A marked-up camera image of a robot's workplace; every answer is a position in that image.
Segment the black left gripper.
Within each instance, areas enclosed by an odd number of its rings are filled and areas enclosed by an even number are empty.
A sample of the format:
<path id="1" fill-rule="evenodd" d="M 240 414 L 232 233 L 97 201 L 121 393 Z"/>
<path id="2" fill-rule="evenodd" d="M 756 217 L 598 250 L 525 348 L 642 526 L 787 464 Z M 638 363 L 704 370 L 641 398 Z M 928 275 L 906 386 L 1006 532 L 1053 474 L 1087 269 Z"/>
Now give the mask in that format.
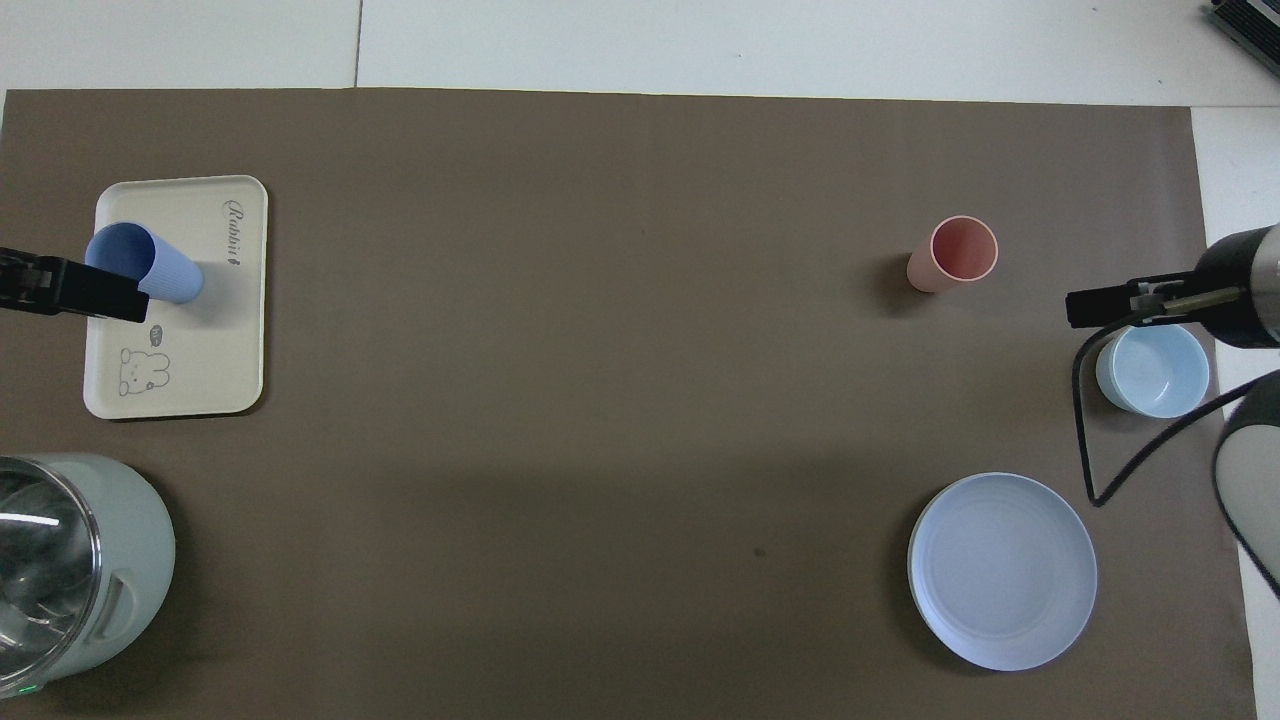
<path id="1" fill-rule="evenodd" d="M 150 297 L 127 275 L 1 247 L 1 307 L 20 313 L 61 313 L 141 323 Z"/>

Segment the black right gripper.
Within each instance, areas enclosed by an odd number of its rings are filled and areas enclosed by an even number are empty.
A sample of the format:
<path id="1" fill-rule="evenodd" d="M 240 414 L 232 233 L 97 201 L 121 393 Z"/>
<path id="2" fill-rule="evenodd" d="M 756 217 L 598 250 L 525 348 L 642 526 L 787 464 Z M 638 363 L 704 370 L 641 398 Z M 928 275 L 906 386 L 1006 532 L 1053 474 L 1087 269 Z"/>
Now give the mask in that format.
<path id="1" fill-rule="evenodd" d="M 1196 265 L 1196 278 L 1213 292 L 1234 296 L 1198 313 L 1164 310 L 1167 301 L 1190 297 L 1189 279 L 1130 279 L 1123 284 L 1068 293 L 1073 328 L 1103 328 L 1129 318 L 1129 325 L 1201 323 L 1216 340 L 1236 348 L 1274 346 L 1274 228 L 1230 234 L 1210 246 Z"/>

